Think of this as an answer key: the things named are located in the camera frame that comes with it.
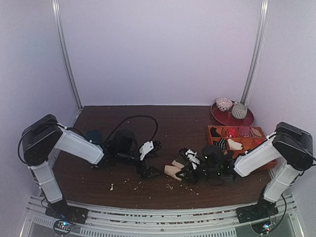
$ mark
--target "fabric item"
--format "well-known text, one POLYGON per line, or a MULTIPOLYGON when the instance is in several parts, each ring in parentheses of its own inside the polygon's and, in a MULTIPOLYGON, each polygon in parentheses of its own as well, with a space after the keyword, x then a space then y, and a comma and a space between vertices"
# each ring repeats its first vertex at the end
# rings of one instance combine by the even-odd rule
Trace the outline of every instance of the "fabric item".
POLYGON ((225 150, 225 146, 226 146, 226 140, 224 138, 222 138, 219 142, 213 142, 213 144, 215 146, 220 147, 222 150, 225 150))
POLYGON ((179 169, 182 169, 184 167, 184 165, 180 163, 178 160, 174 160, 171 164, 174 165, 175 167, 178 167, 179 169))
POLYGON ((238 133, 236 132, 235 129, 228 128, 227 131, 226 131, 226 137, 227 138, 238 137, 238 133))
POLYGON ((176 173, 178 173, 179 171, 181 171, 181 169, 179 169, 178 167, 175 166, 170 166, 170 165, 165 165, 164 167, 164 173, 166 175, 169 175, 170 177, 182 181, 182 179, 180 179, 179 177, 176 176, 176 173))
POLYGON ((227 142, 231 150, 242 150, 242 143, 235 142, 232 139, 228 139, 227 142))
POLYGON ((262 137, 261 133, 253 127, 250 128, 250 132, 253 137, 262 137))
POLYGON ((240 137, 250 137, 250 127, 240 126, 238 127, 240 137))
POLYGON ((211 128, 211 135, 212 135, 212 137, 221 137, 221 135, 219 135, 219 134, 217 133, 215 127, 211 128))

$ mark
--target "wire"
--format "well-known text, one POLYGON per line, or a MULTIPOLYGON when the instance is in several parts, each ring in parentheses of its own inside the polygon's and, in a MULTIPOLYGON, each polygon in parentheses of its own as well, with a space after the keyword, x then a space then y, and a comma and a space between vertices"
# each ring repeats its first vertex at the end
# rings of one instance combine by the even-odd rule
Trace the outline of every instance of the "wire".
POLYGON ((282 215, 280 221, 272 228, 272 230, 270 230, 270 232, 274 231, 274 230, 279 226, 279 224, 282 222, 282 220, 283 220, 283 218, 285 217, 285 214, 286 214, 287 203, 286 203, 286 200, 285 200, 283 194, 281 195, 281 197, 283 198, 284 204, 285 204, 284 213, 283 213, 283 215, 282 215))
POLYGON ((110 132, 110 134, 108 135, 108 137, 103 141, 103 144, 105 144, 109 138, 113 135, 113 133, 123 124, 125 123, 126 121, 128 121, 129 119, 134 119, 134 118, 148 118, 148 119, 151 119, 155 122, 155 125, 156 125, 156 128, 155 128, 155 131, 150 139, 150 141, 152 141, 155 137, 155 135, 157 134, 157 131, 158 131, 158 122, 157 120, 153 117, 153 116, 150 116, 150 115, 134 115, 134 116, 130 116, 130 117, 126 117, 125 119, 123 119, 113 130, 112 132, 110 132))
POLYGON ((34 131, 35 129, 37 129, 37 128, 41 127, 41 126, 48 126, 48 125, 50 125, 50 126, 55 126, 55 125, 57 125, 57 126, 59 126, 59 127, 65 128, 64 126, 58 124, 57 122, 44 122, 44 123, 36 124, 36 125, 34 125, 34 126, 30 126, 30 127, 28 127, 26 130, 23 131, 22 137, 20 138, 19 143, 18 143, 18 157, 19 157, 20 161, 21 161, 23 164, 27 164, 27 163, 22 159, 21 154, 20 154, 20 147, 21 147, 23 138, 24 138, 29 132, 34 131))

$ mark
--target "white plastic piece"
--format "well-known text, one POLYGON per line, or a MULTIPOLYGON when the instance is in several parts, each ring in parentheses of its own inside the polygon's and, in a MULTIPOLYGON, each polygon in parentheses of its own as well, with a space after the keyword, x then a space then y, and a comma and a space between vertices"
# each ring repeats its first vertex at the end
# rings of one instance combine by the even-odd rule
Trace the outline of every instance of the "white plastic piece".
POLYGON ((276 202, 281 194, 291 186, 292 182, 302 171, 294 169, 291 165, 285 164, 276 174, 274 179, 268 183, 264 199, 270 202, 276 202))
POLYGON ((198 167, 197 164, 199 164, 199 159, 196 157, 197 152, 194 153, 192 150, 188 149, 186 152, 186 156, 189 158, 189 161, 192 163, 193 169, 197 169, 198 167))
POLYGON ((143 160, 145 156, 154 149, 153 141, 145 142, 142 147, 139 149, 140 152, 140 160, 143 160))
POLYGON ((83 137, 78 134, 64 130, 63 134, 57 141, 55 149, 60 149, 62 151, 73 154, 77 157, 85 159, 91 164, 97 164, 103 157, 103 150, 100 146, 94 145, 86 141, 83 137))
POLYGON ((282 157, 280 152, 272 145, 274 138, 268 139, 261 143, 254 150, 244 156, 239 156, 235 162, 234 170, 241 177, 249 175, 252 171, 269 163, 270 161, 282 157))
POLYGON ((50 203, 55 203, 63 199, 63 195, 58 187, 54 173, 47 161, 37 166, 31 166, 31 170, 39 182, 39 189, 43 190, 50 203))

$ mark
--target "black mounting plate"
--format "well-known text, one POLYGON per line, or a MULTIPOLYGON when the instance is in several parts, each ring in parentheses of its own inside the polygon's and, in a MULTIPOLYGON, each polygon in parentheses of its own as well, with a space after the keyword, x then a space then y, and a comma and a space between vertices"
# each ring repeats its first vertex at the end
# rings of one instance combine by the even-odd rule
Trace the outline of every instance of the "black mounting plate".
POLYGON ((278 209, 276 206, 267 208, 260 208, 258 204, 244 206, 236 209, 237 218, 239 223, 245 223, 250 221, 256 221, 263 218, 270 217, 271 215, 277 215, 278 209))
POLYGON ((56 214, 50 207, 46 208, 45 215, 54 217, 56 219, 62 219, 70 223, 78 223, 85 224, 85 220, 87 219, 88 209, 76 207, 76 206, 68 206, 70 210, 70 215, 62 218, 60 215, 56 214))

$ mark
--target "beige piece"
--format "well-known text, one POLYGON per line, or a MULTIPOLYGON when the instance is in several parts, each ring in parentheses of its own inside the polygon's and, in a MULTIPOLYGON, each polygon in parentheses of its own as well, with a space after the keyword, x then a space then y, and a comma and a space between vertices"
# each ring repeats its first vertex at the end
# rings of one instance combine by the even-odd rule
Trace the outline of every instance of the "beige piece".
POLYGON ((178 167, 179 169, 182 169, 184 167, 183 164, 177 162, 176 160, 172 162, 172 165, 174 165, 175 167, 178 167))
POLYGON ((242 143, 235 142, 232 139, 228 139, 227 142, 231 150, 242 150, 242 143))
POLYGON ((253 127, 250 128, 250 132, 253 137, 262 137, 261 133, 253 127))
POLYGON ((170 165, 164 166, 164 173, 179 181, 181 181, 181 179, 176 176, 176 173, 178 173, 180 170, 181 169, 175 166, 170 166, 170 165))

